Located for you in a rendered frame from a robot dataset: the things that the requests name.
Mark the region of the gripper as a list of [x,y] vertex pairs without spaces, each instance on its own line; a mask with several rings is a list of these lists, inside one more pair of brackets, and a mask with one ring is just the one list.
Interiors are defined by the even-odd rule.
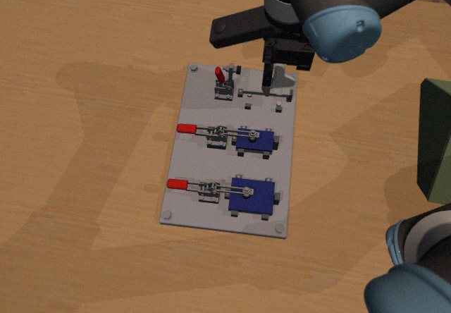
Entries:
[[[296,70],[310,71],[315,51],[308,38],[305,37],[300,22],[284,23],[276,20],[268,14],[265,7],[264,13],[268,22],[278,28],[277,35],[263,38],[262,62],[265,63],[261,89],[268,97],[272,88],[292,87],[296,83],[294,78],[285,74],[283,64],[297,66]],[[273,69],[275,69],[274,74]]]

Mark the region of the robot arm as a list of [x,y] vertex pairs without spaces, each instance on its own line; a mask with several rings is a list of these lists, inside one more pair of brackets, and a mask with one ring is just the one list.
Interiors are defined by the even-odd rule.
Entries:
[[[378,41],[382,18],[413,1],[264,0],[263,6],[214,19],[209,41],[220,49],[277,35],[265,7],[276,20],[300,22],[320,59],[343,63]],[[451,203],[400,220],[385,240],[394,266],[367,283],[368,312],[451,313]]]

